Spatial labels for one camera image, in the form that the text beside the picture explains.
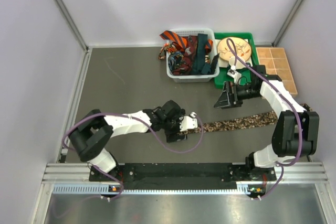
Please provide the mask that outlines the brown floral tie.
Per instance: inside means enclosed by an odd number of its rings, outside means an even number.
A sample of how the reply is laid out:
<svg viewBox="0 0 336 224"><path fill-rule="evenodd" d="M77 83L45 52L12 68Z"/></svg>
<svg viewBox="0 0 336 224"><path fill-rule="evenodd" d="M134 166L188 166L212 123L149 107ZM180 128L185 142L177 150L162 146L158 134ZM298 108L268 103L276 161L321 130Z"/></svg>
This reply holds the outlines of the brown floral tie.
<svg viewBox="0 0 336 224"><path fill-rule="evenodd" d="M242 118L203 123L203 132L221 132L274 125L279 116L275 111L269 111Z"/></svg>

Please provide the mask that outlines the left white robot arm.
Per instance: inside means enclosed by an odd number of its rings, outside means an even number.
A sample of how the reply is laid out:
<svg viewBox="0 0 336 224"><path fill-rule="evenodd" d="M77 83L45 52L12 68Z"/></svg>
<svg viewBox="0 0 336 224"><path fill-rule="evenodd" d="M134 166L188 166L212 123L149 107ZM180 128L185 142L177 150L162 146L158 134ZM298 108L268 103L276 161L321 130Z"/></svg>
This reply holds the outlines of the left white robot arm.
<svg viewBox="0 0 336 224"><path fill-rule="evenodd" d="M130 133L148 133L164 130L168 143L182 140L180 135L197 127L195 113L186 115L173 100L155 109L143 109L131 114L103 114L92 110L65 137L82 162L101 171L107 180L117 178L120 169L115 157L106 150L108 141Z"/></svg>

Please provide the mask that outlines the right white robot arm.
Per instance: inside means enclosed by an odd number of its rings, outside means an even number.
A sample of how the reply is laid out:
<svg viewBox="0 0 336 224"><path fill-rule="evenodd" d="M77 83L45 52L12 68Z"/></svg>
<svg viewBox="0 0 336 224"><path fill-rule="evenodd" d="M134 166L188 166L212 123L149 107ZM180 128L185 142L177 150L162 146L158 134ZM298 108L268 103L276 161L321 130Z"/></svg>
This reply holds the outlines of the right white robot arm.
<svg viewBox="0 0 336 224"><path fill-rule="evenodd" d="M225 81L215 108L240 107L244 100L262 97L268 101L277 117L271 144L246 157L245 174L252 180L264 174L264 169L296 161L316 152L319 115L295 101L276 74L267 74L264 65L250 68L250 81Z"/></svg>

